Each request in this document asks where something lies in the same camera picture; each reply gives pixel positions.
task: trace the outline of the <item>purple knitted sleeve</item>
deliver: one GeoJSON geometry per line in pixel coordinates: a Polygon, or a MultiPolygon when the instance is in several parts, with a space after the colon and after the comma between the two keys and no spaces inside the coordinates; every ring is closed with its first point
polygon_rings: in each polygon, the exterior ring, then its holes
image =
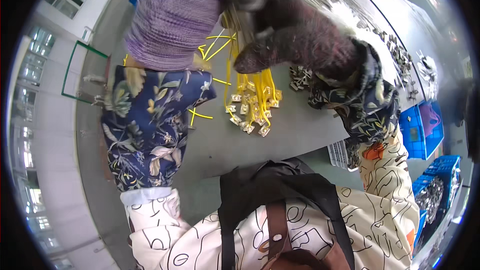
{"type": "Polygon", "coordinates": [[[149,69],[187,69],[219,14],[219,0],[138,0],[125,37],[128,51],[149,69]]]}

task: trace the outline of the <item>navy floral fabric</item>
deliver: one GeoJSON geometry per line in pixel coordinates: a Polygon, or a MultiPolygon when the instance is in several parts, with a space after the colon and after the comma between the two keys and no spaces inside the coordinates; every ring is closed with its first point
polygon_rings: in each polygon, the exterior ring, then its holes
{"type": "Polygon", "coordinates": [[[382,79],[382,64],[375,49],[362,41],[352,42],[364,58],[357,87],[334,87],[336,82],[314,77],[309,105],[316,109],[327,105],[335,110],[350,135],[348,144],[373,144],[394,133],[400,116],[399,92],[382,79]]]}
{"type": "Polygon", "coordinates": [[[101,122],[118,189],[170,186],[187,145],[188,109],[216,97],[212,75],[123,66],[110,75],[101,122]]]}

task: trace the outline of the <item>person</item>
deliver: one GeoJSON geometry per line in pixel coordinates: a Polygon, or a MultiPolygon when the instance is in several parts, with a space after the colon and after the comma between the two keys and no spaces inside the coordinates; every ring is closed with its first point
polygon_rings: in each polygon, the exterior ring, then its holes
{"type": "Polygon", "coordinates": [[[222,205],[190,226],[171,188],[187,144],[187,109],[215,97],[194,52],[219,0],[139,0],[130,60],[109,77],[102,127],[137,267],[156,269],[407,269],[419,228],[398,126],[398,93],[367,43],[342,35],[302,0],[265,0],[239,73],[281,62],[312,69],[309,105],[338,112],[359,144],[364,190],[334,186],[298,159],[236,168],[222,205]]]}

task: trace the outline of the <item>light blue cuff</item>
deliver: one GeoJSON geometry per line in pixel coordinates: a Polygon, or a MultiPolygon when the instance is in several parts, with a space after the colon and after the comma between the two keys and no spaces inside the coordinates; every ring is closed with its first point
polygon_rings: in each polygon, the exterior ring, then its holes
{"type": "Polygon", "coordinates": [[[129,190],[120,194],[120,200],[124,205],[147,204],[155,199],[167,197],[171,192],[172,188],[169,186],[129,190]]]}

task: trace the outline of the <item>green metal frame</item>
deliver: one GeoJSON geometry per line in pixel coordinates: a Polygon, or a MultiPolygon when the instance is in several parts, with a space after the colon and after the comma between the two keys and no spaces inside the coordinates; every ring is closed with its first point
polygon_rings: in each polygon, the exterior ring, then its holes
{"type": "Polygon", "coordinates": [[[70,69],[70,63],[72,62],[72,58],[74,57],[74,53],[75,53],[75,49],[77,48],[77,45],[80,45],[81,47],[86,48],[87,50],[92,51],[92,52],[96,53],[97,55],[108,59],[108,56],[106,54],[104,54],[103,52],[100,52],[97,49],[95,49],[91,46],[88,46],[87,44],[77,40],[75,42],[75,46],[73,47],[73,51],[71,52],[70,60],[68,61],[67,71],[65,72],[65,78],[63,78],[63,86],[61,87],[61,94],[65,97],[68,97],[68,98],[72,98],[72,99],[75,99],[75,100],[78,100],[78,101],[81,101],[81,102],[84,102],[84,103],[87,103],[87,104],[92,104],[92,102],[90,102],[88,100],[81,99],[81,98],[78,98],[74,95],[64,93],[65,84],[67,83],[68,70],[70,69]]]}

